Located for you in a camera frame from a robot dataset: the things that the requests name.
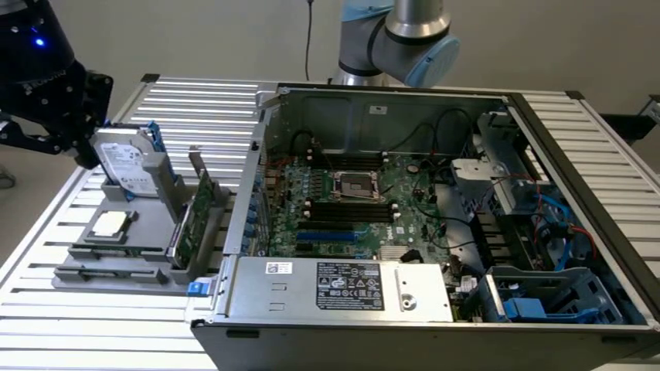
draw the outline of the warning label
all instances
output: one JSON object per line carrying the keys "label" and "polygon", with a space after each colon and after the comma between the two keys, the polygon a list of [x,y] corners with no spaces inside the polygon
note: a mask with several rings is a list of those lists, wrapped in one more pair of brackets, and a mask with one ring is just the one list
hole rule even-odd
{"label": "warning label", "polygon": [[380,265],[316,263],[316,306],[323,310],[384,311]]}
{"label": "warning label", "polygon": [[143,170],[143,153],[132,145],[103,143],[107,164],[121,187],[137,196],[155,196],[156,184],[152,176]]}

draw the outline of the pcie slot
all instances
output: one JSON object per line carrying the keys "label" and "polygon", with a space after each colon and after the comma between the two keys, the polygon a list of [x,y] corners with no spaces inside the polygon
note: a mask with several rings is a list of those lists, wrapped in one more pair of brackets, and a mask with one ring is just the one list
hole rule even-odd
{"label": "pcie slot", "polygon": [[300,222],[299,230],[344,230],[353,231],[351,223],[324,223],[324,222]]}

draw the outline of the circuit board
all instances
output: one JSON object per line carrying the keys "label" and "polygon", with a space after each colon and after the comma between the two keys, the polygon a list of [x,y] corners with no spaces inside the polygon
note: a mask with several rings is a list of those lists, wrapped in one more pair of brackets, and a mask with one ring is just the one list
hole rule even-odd
{"label": "circuit board", "polygon": [[197,193],[185,210],[184,219],[175,232],[175,262],[185,269],[197,253],[207,230],[208,212],[213,200],[213,181],[208,172],[201,172]]}
{"label": "circuit board", "polygon": [[[408,165],[420,165],[419,159],[396,156],[377,172],[332,171],[312,169],[296,158],[292,163],[271,171],[272,234],[268,254],[276,257],[347,257],[352,259],[399,260],[408,250],[419,250],[425,263],[448,259],[448,251],[437,248],[447,241],[439,233],[440,221],[425,216],[417,207],[440,216],[435,202],[429,203],[429,179],[425,173],[407,171]],[[419,199],[413,189],[424,192]],[[351,203],[360,208],[373,204],[395,205],[396,220],[389,223],[351,222],[353,241],[305,241],[308,250],[301,253],[299,225],[307,221],[305,203]]]}

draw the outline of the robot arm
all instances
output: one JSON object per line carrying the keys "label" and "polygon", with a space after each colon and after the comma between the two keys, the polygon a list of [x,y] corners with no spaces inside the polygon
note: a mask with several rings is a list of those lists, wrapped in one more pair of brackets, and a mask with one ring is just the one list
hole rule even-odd
{"label": "robot arm", "polygon": [[443,0],[347,0],[333,83],[385,86],[391,75],[409,87],[436,85],[460,46],[449,23]]}
{"label": "robot arm", "polygon": [[[99,164],[89,139],[105,122],[112,78],[75,60],[48,0],[0,0],[0,144],[48,154],[68,151]],[[27,135],[11,117],[43,126]]]}

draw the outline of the aluminum slatted table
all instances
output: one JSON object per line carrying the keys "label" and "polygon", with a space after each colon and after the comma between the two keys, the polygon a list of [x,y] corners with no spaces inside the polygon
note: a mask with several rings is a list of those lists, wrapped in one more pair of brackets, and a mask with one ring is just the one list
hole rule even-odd
{"label": "aluminum slatted table", "polygon": [[[275,88],[267,82],[161,77],[140,84],[116,122],[160,124],[175,170],[191,183],[196,176],[187,151],[201,145],[212,176],[236,189],[259,122],[256,102]],[[584,101],[564,93],[521,93],[660,277],[657,176]],[[73,172],[0,268],[0,369],[216,369],[184,322],[188,298],[52,288],[52,270],[103,200],[103,180],[100,170]],[[211,267],[219,266],[223,243],[221,233]],[[611,364],[601,370],[657,368]]]}

